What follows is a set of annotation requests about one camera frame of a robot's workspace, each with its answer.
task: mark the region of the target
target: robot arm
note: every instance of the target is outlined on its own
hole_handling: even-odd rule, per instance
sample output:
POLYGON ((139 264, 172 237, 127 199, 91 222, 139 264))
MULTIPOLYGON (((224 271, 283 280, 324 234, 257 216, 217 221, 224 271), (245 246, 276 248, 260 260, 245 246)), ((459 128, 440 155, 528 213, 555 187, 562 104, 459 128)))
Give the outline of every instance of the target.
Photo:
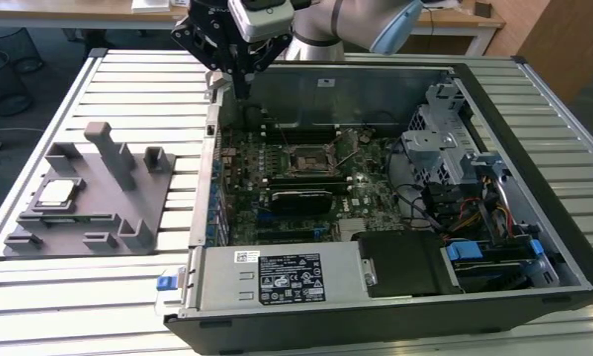
POLYGON ((236 97, 247 99, 255 73, 289 46, 293 20, 301 41, 347 40, 391 54, 407 41, 422 8, 420 0, 192 0, 172 37, 209 70, 221 70, 236 97))

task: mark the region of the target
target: gray plastic block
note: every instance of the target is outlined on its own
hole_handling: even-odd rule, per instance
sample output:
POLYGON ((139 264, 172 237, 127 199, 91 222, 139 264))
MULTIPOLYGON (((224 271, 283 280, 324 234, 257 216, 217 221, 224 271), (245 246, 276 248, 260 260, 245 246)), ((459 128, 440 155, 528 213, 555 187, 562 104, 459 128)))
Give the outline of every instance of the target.
POLYGON ((53 143, 47 152, 47 161, 59 175, 75 175, 71 160, 81 158, 81 154, 72 142, 53 143))
POLYGON ((15 251, 31 252, 39 251, 44 242, 41 239, 27 231, 13 232, 4 242, 15 251))
MULTIPOLYGON (((123 144, 116 144, 117 156, 121 154, 123 144)), ((156 154, 160 162, 175 163, 175 155, 156 154)), ((153 252, 156 247, 156 232, 163 216, 167 192, 169 190, 172 170, 149 172, 144 163, 144 155, 132 155, 136 163, 129 172, 136 182, 136 189, 124 191, 117 185, 116 178, 107 169, 99 154, 83 154, 71 159, 75 168, 75 178, 61 176, 53 169, 47 173, 40 187, 57 179, 83 181, 84 189, 77 189, 71 198, 71 211, 57 211, 52 208, 36 211, 36 204, 43 189, 36 192, 29 208, 20 214, 20 226, 44 241, 43 248, 24 250, 5 247, 5 256, 37 257, 75 257, 75 256, 117 256, 141 255, 153 252), (108 233, 117 243, 116 248, 92 247, 84 241, 87 234, 108 233)))
POLYGON ((95 146, 97 146, 99 153, 101 154, 101 160, 105 163, 109 173, 112 174, 120 188, 124 191, 133 191, 136 189, 136 181, 132 177, 132 166, 128 165, 128 148, 121 146, 120 151, 109 132, 112 127, 108 122, 89 122, 84 136, 95 146))
POLYGON ((145 248, 155 240, 155 235, 149 231, 149 228, 143 220, 139 220, 139 224, 136 226, 137 227, 135 230, 127 220, 123 220, 120 223, 119 238, 123 240, 129 249, 145 248))
POLYGON ((84 235, 83 243, 91 250, 109 251, 119 247, 119 242, 109 232, 87 232, 84 235))
POLYGON ((143 158, 148 172, 171 172, 171 162, 165 155, 163 147, 145 148, 145 157, 143 158))

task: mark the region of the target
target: screw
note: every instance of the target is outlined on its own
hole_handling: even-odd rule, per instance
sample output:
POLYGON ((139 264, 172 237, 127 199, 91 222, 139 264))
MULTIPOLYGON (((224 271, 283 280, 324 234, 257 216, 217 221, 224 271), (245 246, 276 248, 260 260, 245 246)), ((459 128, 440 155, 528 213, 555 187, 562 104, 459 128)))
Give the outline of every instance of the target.
POLYGON ((371 273, 365 273, 365 283, 368 286, 372 286, 376 284, 376 278, 371 273))

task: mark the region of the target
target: motherboard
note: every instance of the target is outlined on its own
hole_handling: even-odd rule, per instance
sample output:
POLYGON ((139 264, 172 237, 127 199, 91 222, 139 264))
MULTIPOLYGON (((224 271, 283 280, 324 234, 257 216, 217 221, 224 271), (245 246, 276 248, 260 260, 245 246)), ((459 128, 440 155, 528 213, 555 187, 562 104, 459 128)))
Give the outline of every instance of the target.
POLYGON ((364 127, 227 131, 229 244, 344 241, 404 229, 385 175, 393 141, 364 127))

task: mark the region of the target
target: blue latch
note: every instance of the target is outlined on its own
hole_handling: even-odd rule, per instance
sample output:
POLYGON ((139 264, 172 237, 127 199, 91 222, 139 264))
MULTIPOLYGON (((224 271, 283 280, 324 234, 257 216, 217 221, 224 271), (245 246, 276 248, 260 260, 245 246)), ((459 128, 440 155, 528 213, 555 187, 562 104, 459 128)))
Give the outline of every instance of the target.
POLYGON ((546 250, 543 249, 543 245, 539 240, 531 240, 531 246, 538 256, 543 256, 546 254, 546 250))
POLYGON ((175 291, 179 289, 179 277, 160 276, 156 281, 156 289, 159 291, 175 291))
POLYGON ((315 239, 320 239, 324 232, 325 232, 325 228, 315 228, 315 239))
POLYGON ((458 241, 446 248, 451 261, 467 260, 471 258, 484 258, 482 249, 475 241, 458 241))

